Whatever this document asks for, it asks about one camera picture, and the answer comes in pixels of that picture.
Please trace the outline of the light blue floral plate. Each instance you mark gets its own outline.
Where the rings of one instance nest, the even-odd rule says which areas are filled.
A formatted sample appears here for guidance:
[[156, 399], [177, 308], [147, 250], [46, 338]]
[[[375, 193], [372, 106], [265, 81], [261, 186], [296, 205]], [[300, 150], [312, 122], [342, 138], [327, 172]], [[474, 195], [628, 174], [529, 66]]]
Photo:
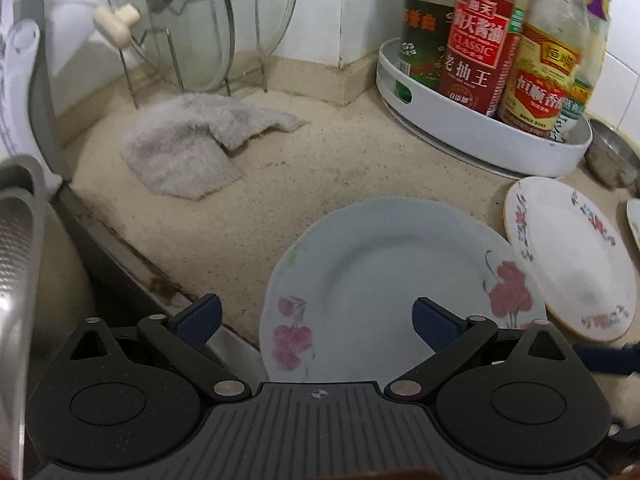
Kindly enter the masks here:
[[430, 200], [365, 200], [314, 223], [273, 269], [259, 325], [269, 379], [385, 386], [433, 353], [412, 326], [420, 297], [505, 328], [546, 315], [486, 223]]
[[634, 244], [640, 250], [640, 200], [632, 198], [626, 203], [626, 217]]

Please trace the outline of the white gold-rimmed floral plate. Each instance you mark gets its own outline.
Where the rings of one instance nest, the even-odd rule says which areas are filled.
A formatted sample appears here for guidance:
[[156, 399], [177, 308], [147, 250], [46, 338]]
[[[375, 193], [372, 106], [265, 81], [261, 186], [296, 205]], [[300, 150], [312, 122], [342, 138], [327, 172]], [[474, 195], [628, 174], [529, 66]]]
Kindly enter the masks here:
[[634, 265], [595, 203], [560, 181], [528, 177], [506, 193], [503, 224], [557, 321], [591, 341], [625, 336], [637, 309]]

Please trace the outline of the steel bowl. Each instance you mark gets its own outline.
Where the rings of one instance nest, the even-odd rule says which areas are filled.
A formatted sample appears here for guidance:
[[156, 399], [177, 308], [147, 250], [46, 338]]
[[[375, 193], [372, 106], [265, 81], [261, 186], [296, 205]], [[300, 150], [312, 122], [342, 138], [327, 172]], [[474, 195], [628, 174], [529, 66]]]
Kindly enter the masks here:
[[639, 177], [639, 156], [613, 129], [600, 120], [588, 120], [592, 142], [585, 160], [593, 177], [607, 188], [629, 188]]

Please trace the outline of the grey dish cloth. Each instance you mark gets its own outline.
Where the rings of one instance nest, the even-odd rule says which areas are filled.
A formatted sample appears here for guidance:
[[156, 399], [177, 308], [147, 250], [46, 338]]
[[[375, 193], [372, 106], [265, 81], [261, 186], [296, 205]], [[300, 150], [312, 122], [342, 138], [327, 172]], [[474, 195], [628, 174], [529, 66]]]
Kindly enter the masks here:
[[200, 200], [242, 178], [231, 155], [251, 138], [305, 124], [294, 114], [218, 94], [180, 94], [140, 112], [120, 156], [152, 193]]

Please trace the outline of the white rotating condiment rack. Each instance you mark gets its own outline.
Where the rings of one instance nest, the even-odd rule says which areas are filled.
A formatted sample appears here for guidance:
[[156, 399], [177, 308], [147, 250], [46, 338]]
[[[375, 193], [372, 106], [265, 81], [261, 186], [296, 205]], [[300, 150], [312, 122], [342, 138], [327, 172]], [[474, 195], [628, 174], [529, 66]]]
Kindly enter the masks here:
[[399, 41], [378, 49], [376, 86], [392, 117], [412, 134], [467, 164], [518, 180], [570, 174], [592, 142], [586, 118], [579, 118], [568, 140], [532, 136], [441, 96], [399, 69]]

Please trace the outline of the metal sink strainer basket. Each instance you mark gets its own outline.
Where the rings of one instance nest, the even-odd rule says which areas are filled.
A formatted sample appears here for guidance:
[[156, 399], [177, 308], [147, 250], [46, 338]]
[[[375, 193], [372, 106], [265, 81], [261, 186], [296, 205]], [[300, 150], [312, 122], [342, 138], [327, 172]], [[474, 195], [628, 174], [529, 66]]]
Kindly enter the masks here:
[[29, 155], [1, 163], [1, 472], [24, 476], [25, 410], [46, 186]]

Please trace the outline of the yellow label vinegar bottle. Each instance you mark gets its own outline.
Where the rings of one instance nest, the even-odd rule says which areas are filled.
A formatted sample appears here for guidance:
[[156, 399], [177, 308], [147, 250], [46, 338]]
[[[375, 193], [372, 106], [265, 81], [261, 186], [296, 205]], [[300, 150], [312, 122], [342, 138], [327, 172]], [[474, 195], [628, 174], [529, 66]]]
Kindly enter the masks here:
[[586, 0], [532, 0], [498, 107], [505, 124], [551, 136], [588, 41]]

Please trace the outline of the glass pot lid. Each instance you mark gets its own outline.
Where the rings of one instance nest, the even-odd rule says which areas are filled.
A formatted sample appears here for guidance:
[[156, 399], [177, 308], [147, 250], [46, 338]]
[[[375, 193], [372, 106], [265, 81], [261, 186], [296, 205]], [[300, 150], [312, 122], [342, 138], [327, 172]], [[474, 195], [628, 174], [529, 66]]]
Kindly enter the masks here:
[[187, 92], [216, 91], [233, 61], [230, 0], [107, 0], [131, 4], [140, 20], [131, 26], [132, 47], [158, 76]]

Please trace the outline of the red label soy sauce bottle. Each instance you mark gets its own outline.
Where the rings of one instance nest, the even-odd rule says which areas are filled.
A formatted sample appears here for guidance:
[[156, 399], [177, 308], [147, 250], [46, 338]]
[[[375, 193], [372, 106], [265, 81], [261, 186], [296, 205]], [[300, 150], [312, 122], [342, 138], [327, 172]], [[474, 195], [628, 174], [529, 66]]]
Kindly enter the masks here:
[[438, 91], [494, 116], [518, 50], [528, 0], [456, 0]]

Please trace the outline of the purple neck fish sauce bottle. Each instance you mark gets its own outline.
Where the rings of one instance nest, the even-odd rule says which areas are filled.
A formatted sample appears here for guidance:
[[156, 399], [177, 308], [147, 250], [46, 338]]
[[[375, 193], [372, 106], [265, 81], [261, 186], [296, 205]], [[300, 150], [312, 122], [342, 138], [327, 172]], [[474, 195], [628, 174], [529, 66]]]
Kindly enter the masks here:
[[586, 0], [589, 35], [582, 62], [577, 67], [574, 84], [563, 108], [550, 131], [550, 139], [566, 142], [568, 133], [582, 117], [602, 72], [612, 0]]

